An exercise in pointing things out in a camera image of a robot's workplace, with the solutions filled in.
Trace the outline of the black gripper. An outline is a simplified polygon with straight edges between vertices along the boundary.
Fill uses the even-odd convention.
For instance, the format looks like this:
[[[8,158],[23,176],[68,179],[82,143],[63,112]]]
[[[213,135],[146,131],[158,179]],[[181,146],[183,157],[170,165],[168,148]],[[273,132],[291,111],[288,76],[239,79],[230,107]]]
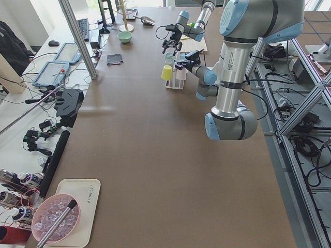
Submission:
[[[169,40],[165,40],[162,43],[163,48],[163,54],[166,52],[166,50],[173,45],[174,46],[174,52],[173,55],[175,56],[177,52],[180,52],[182,49],[182,42],[180,41],[182,34],[184,32],[184,26],[182,24],[176,23],[176,24],[170,24],[166,27],[167,31],[172,32]]]
[[[184,68],[190,71],[192,74],[196,74],[198,69],[201,67],[200,51],[194,50],[185,55],[185,60],[175,61],[174,66],[178,70]]]

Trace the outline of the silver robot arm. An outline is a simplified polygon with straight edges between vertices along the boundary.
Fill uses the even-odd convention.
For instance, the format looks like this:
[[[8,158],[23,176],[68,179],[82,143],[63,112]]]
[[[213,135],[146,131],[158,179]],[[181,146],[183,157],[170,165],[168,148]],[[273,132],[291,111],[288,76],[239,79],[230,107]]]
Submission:
[[[199,78],[197,98],[217,96],[205,116],[211,140],[245,140],[257,129],[257,118],[239,100],[251,48],[258,39],[276,43],[299,36],[304,26],[304,1],[226,1],[219,32],[223,45],[213,69],[187,65]]]
[[[168,40],[164,40],[162,43],[164,54],[168,48],[174,48],[173,55],[182,49],[182,42],[180,41],[182,35],[185,35],[195,41],[201,41],[204,37],[205,27],[208,23],[208,19],[216,7],[216,1],[204,0],[195,1],[200,3],[202,8],[198,19],[195,21],[194,26],[188,25],[190,15],[187,11],[181,11],[178,15],[175,24],[167,25],[166,31],[171,32],[171,36]]]

